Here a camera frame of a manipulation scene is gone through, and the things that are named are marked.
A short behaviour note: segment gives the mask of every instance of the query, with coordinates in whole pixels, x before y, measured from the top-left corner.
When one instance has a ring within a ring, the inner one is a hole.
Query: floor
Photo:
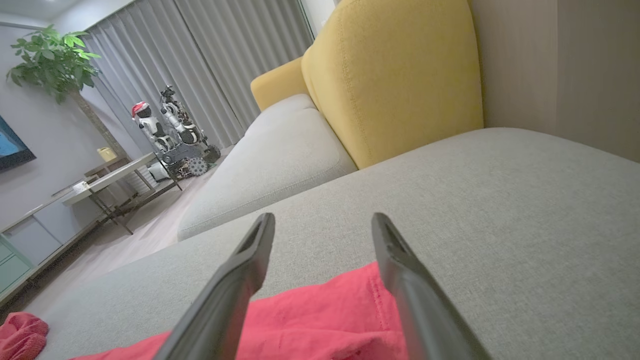
[[[0,320],[14,311],[41,315],[65,292],[177,243],[180,219],[230,150],[206,174],[182,180],[183,192],[174,187],[137,210],[127,219],[133,235],[108,222],[80,240],[2,309]]]

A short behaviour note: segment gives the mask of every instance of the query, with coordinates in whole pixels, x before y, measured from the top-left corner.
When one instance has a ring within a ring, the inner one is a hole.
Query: television
[[[0,172],[35,159],[36,156],[0,117]]]

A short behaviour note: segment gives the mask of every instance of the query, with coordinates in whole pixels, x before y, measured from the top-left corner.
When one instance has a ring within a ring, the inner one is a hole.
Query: plant stem
[[[122,146],[120,146],[118,140],[113,137],[111,131],[109,131],[102,120],[100,120],[89,102],[80,94],[80,91],[72,90],[69,92],[69,96],[71,96],[71,98],[76,101],[76,103],[80,107],[80,110],[82,110],[86,117],[89,118],[89,121],[93,124],[93,126],[95,126],[100,135],[102,135],[102,137],[107,141],[107,144],[116,153],[116,155],[127,156],[127,152],[124,151]]]

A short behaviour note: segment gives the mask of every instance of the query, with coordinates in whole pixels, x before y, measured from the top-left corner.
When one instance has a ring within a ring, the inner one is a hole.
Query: wheeled robot
[[[160,109],[164,124],[152,116],[147,102],[141,101],[131,109],[131,117],[144,132],[156,153],[167,167],[180,177],[200,176],[207,172],[208,163],[220,158],[220,150],[207,143],[204,132],[198,128],[181,102],[174,98],[175,91],[168,85],[160,92]]]

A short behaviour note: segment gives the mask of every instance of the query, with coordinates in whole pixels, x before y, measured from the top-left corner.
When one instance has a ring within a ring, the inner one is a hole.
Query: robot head
[[[136,120],[136,115],[145,118],[151,116],[151,109],[149,108],[149,104],[144,101],[135,104],[133,108],[131,108],[131,119]]]
[[[160,95],[168,101],[171,101],[172,97],[175,95],[175,90],[173,90],[172,88],[173,85],[167,85],[166,88],[164,88],[164,91],[160,92]]]

